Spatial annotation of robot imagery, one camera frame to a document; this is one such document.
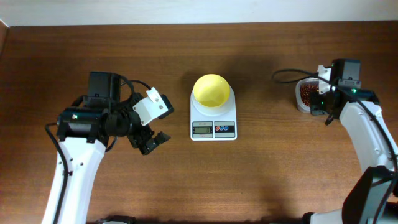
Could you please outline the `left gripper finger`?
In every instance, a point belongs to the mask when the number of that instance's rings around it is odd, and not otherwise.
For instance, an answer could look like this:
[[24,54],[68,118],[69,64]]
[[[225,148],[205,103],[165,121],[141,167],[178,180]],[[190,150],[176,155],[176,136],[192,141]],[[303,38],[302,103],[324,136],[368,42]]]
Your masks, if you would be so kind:
[[170,140],[171,137],[164,132],[159,132],[154,138],[151,138],[146,142],[146,154],[150,154],[154,149],[156,149],[161,144]]
[[165,94],[162,94],[161,98],[162,98],[163,102],[165,103],[165,105],[167,107],[167,111],[164,112],[162,115],[160,115],[158,118],[159,119],[164,119],[168,115],[170,115],[170,114],[172,114],[174,112],[174,107],[172,106],[171,102],[169,101],[169,99],[166,97]]

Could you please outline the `red beans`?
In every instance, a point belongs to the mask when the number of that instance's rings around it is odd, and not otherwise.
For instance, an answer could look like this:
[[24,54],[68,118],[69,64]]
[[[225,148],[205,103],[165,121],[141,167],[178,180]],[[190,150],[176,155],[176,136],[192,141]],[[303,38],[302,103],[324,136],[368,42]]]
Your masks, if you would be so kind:
[[300,86],[300,97],[306,106],[310,106],[310,95],[318,92],[317,84],[306,83]]

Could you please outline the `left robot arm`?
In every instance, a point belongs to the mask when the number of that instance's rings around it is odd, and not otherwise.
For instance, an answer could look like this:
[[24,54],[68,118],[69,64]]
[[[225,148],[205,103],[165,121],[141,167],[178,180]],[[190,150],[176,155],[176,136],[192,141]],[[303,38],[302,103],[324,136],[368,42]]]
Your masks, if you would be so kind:
[[116,73],[90,72],[88,93],[58,116],[56,134],[45,126],[57,165],[43,223],[86,222],[96,173],[119,138],[128,138],[143,155],[170,139],[149,124],[173,113],[171,102],[154,87],[142,96],[133,83]]

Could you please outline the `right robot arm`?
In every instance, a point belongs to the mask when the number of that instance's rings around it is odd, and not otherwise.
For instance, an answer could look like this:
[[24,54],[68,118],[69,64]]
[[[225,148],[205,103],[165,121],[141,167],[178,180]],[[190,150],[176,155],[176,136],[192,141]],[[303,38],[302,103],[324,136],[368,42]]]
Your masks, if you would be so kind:
[[331,212],[308,212],[303,223],[397,223],[397,145],[382,117],[375,92],[361,88],[361,62],[335,59],[320,65],[311,78],[300,80],[296,97],[308,98],[308,112],[338,120],[348,132],[362,176],[343,202]]

